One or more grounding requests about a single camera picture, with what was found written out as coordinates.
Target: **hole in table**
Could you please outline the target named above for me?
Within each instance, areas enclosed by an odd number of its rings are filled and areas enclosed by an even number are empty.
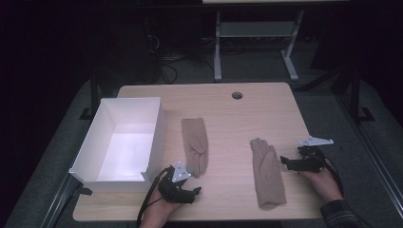
[[[232,98],[234,98],[235,100],[239,100],[242,99],[243,95],[240,92],[233,92],[232,93]]]

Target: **human hand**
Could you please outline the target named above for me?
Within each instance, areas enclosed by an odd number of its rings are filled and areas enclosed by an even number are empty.
[[[323,168],[318,173],[309,171],[300,171],[298,173],[311,182],[325,202],[344,200],[333,175],[327,168]]]
[[[161,228],[168,221],[169,216],[182,206],[181,203],[168,202],[163,199],[158,187],[154,189],[144,211],[140,228]]]

